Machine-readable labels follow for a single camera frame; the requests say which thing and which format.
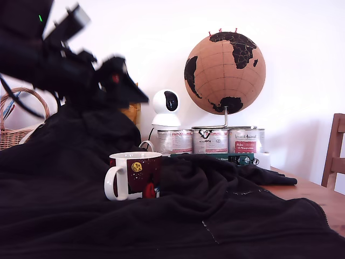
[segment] basket handle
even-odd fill
[[[12,89],[12,93],[17,93],[17,92],[27,92],[31,93],[33,96],[35,96],[43,105],[44,111],[45,111],[45,119],[49,118],[50,113],[49,113],[49,108],[45,100],[33,89],[25,88],[25,87],[17,87]],[[4,96],[2,96],[0,100],[0,129],[5,130],[5,125],[4,125],[4,106],[6,100],[9,98],[9,95],[6,93]]]

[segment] black blanket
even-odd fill
[[[0,258],[344,258],[345,239],[307,199],[258,185],[295,179],[204,155],[164,158],[161,197],[109,201],[112,153],[137,151],[122,113],[68,106],[0,152]]]

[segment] camera lens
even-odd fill
[[[170,112],[175,111],[178,107],[178,101],[177,101],[176,94],[174,94],[173,92],[170,92],[170,91],[165,91],[164,95],[165,95],[165,100],[167,103],[167,109]]]

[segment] white security camera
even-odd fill
[[[153,108],[157,113],[152,121],[156,130],[177,130],[181,125],[176,112],[180,108],[180,99],[173,90],[160,90],[153,97]]]

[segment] wooden chair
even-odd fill
[[[335,113],[329,137],[328,151],[321,185],[334,190],[337,173],[345,174],[345,158],[340,158],[343,135],[345,133],[345,114]]]

